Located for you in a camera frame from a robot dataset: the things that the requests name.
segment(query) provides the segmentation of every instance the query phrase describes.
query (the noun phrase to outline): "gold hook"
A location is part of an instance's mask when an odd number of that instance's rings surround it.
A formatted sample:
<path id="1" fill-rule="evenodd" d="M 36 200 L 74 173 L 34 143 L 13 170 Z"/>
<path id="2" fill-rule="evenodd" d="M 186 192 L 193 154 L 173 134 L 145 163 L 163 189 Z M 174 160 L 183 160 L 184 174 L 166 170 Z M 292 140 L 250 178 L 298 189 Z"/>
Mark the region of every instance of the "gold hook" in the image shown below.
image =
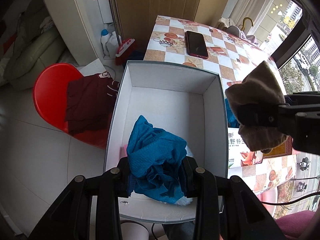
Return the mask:
<path id="1" fill-rule="evenodd" d="M 244 31 L 244 22 L 246 21 L 246 20 L 250 20 L 251 21 L 251 26 L 253 27 L 253 20 L 251 20 L 251 18 L 249 18 L 249 17 L 245 17 L 244 19 L 243 19 L 243 21 L 242 21 L 242 24 L 240 24 L 238 27 L 240 27 L 241 25 L 242 25 L 242 27 L 241 27 L 241 31 Z"/>

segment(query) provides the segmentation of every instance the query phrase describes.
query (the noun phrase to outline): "red chair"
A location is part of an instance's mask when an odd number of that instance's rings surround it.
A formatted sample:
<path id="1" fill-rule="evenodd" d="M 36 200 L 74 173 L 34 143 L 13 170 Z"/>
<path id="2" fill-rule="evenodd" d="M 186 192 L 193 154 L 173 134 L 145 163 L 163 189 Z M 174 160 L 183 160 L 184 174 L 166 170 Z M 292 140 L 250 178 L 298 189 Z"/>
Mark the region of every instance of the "red chair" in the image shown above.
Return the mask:
<path id="1" fill-rule="evenodd" d="M 47 123 L 65 133 L 68 133 L 68 122 L 64 121 L 68 83 L 81 77 L 82 74 L 72 65 L 57 63 L 40 73 L 33 88 L 33 102 L 38 114 Z M 87 130 L 73 137 L 92 146 L 106 149 L 111 118 L 112 114 L 109 115 L 108 129 Z"/>

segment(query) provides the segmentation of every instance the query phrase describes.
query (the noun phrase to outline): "crumpled blue fabric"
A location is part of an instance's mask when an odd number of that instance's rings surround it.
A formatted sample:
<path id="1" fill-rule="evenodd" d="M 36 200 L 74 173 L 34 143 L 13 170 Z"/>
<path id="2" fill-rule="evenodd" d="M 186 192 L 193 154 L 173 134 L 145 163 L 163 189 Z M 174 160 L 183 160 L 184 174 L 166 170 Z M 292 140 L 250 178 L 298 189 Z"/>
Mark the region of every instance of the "crumpled blue fabric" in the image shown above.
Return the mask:
<path id="1" fill-rule="evenodd" d="M 230 125 L 231 128 L 239 128 L 240 124 L 239 124 L 238 120 L 236 119 L 235 115 L 233 114 L 233 112 L 231 111 L 228 99 L 225 99 L 224 102 L 226 104 L 228 124 Z"/>
<path id="2" fill-rule="evenodd" d="M 178 170 L 186 156 L 187 142 L 161 128 L 154 128 L 140 115 L 131 132 L 127 155 L 135 176 L 135 193 L 175 203 L 183 197 Z"/>

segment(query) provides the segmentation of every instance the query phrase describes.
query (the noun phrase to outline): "maroon garment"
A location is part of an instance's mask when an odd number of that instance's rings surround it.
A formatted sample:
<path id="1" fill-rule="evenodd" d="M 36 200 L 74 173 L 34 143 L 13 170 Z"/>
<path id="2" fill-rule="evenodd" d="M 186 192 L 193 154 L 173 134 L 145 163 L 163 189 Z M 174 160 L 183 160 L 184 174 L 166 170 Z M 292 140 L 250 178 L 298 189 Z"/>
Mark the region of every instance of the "maroon garment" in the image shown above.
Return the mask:
<path id="1" fill-rule="evenodd" d="M 86 76 L 69 82 L 65 121 L 71 135 L 85 130 L 106 129 L 113 113 L 119 82 L 109 73 Z"/>
<path id="2" fill-rule="evenodd" d="M 296 240 L 306 230 L 314 214 L 313 211 L 304 210 L 276 219 L 276 223 L 287 239 Z"/>

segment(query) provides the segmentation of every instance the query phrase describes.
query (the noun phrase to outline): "blue bottle cap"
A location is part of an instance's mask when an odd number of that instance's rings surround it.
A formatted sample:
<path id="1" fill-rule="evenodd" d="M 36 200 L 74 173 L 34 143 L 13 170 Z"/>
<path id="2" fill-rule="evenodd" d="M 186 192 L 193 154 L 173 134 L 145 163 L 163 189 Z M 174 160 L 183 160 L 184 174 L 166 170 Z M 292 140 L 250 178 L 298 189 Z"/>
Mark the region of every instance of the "blue bottle cap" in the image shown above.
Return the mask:
<path id="1" fill-rule="evenodd" d="M 108 34 L 108 31 L 106 30 L 106 29 L 103 29 L 102 31 L 101 31 L 101 35 L 102 36 L 106 36 Z"/>

